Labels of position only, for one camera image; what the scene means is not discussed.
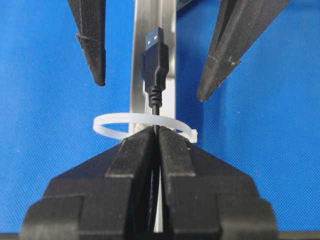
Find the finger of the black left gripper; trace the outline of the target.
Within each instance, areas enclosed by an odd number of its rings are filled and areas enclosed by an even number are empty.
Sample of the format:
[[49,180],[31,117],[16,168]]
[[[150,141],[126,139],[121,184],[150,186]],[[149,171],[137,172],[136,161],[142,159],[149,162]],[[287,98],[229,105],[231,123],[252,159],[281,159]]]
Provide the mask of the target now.
[[94,82],[106,84],[106,1],[68,0],[78,33],[76,35],[83,50]]
[[287,0],[222,0],[197,89],[205,102],[240,64],[241,57],[289,4]]

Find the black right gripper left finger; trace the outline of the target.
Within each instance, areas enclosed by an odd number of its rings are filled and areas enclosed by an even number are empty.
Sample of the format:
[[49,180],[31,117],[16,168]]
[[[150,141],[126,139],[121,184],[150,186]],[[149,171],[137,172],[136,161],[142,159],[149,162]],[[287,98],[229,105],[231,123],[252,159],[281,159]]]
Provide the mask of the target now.
[[133,240],[149,229],[151,127],[54,177],[31,205],[22,240]]

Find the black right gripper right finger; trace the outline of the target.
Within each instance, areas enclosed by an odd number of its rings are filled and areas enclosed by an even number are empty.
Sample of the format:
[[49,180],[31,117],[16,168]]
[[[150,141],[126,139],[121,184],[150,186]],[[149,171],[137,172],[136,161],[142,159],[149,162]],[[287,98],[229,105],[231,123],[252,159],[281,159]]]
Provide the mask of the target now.
[[158,143],[173,239],[277,239],[272,206],[249,175],[166,127]]

